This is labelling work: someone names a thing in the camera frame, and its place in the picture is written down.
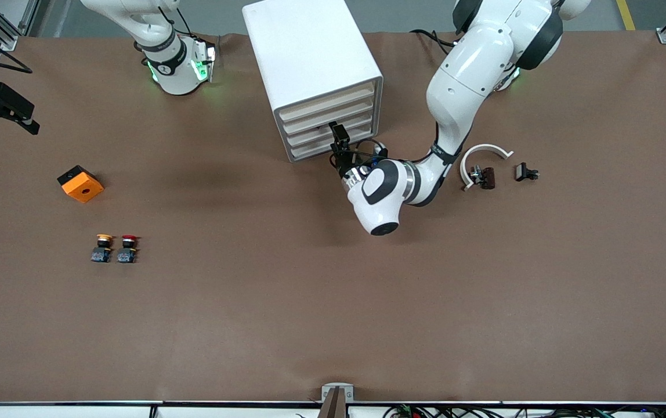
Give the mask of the red push button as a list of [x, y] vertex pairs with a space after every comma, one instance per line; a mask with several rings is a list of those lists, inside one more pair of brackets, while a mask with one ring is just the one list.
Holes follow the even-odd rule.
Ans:
[[117, 253], [117, 262], [119, 264], [134, 264], [137, 257], [137, 241], [139, 238], [135, 235], [122, 235], [122, 247]]

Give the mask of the white curved plastic piece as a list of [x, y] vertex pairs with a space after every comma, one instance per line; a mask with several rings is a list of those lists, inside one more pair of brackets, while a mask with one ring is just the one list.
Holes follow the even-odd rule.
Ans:
[[461, 182], [464, 184], [462, 188], [463, 191], [467, 191], [471, 187], [476, 185], [476, 182], [474, 182], [473, 178], [470, 176], [468, 169], [466, 169], [466, 164], [468, 163], [468, 159], [470, 158], [471, 154], [478, 152], [490, 152], [493, 154], [497, 154], [498, 156], [500, 156], [500, 158], [504, 160], [507, 160], [515, 153], [513, 150], [510, 151], [505, 150], [500, 146], [491, 145], [490, 143], [484, 143], [483, 145], [474, 145], [469, 150], [465, 151], [465, 153], [461, 157], [461, 161], [459, 162], [459, 174], [461, 177]]

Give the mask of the white arm base connector plate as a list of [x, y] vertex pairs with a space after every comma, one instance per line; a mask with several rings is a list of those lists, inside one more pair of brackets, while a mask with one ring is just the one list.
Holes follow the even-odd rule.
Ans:
[[216, 45], [203, 39], [193, 40], [192, 67], [198, 82], [211, 82], [216, 60]]

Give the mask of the brown table cover mat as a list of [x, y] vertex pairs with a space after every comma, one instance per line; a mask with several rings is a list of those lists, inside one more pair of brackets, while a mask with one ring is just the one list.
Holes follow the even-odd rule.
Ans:
[[[288, 161], [248, 37], [219, 45], [186, 97], [127, 39], [21, 39], [33, 74], [0, 71], [41, 124], [0, 120], [0, 401], [666, 402], [656, 35], [564, 35], [475, 119], [468, 146], [515, 152], [470, 158], [497, 188], [453, 170], [387, 236], [326, 156]], [[89, 202], [57, 182], [75, 165]]]

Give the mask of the orange and black box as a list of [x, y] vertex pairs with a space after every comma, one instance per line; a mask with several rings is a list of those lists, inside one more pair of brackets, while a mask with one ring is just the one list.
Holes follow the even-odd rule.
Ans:
[[57, 177], [63, 192], [78, 202], [89, 202], [104, 191], [102, 183], [81, 165], [75, 165]]

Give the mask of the small brown component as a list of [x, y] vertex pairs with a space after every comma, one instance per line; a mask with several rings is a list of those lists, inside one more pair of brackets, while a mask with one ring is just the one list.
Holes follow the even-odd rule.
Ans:
[[492, 167], [481, 168], [479, 165], [476, 165], [471, 172], [469, 172], [469, 175], [474, 185], [477, 185], [484, 190], [492, 190], [495, 188], [495, 172]]

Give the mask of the small grey metal bracket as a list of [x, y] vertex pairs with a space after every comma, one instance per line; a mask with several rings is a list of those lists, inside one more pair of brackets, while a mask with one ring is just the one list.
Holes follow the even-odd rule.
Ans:
[[344, 403], [352, 403], [355, 401], [354, 398], [354, 386], [350, 383], [327, 383], [321, 388], [321, 402], [325, 402], [328, 398], [328, 395], [332, 392], [338, 394], [338, 398], [342, 399]]

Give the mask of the yellow push button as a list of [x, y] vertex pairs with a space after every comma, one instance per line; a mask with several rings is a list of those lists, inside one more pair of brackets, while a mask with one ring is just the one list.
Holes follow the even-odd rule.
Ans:
[[96, 235], [97, 243], [90, 256], [92, 262], [99, 264], [108, 264], [112, 254], [113, 236], [111, 235]]

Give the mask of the white table edge rail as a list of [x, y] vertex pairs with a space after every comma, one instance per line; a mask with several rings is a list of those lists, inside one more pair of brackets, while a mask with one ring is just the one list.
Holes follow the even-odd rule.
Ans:
[[[317, 418], [319, 402], [0, 402], [0, 418]], [[349, 418], [666, 418], [666, 402], [357, 402]]]

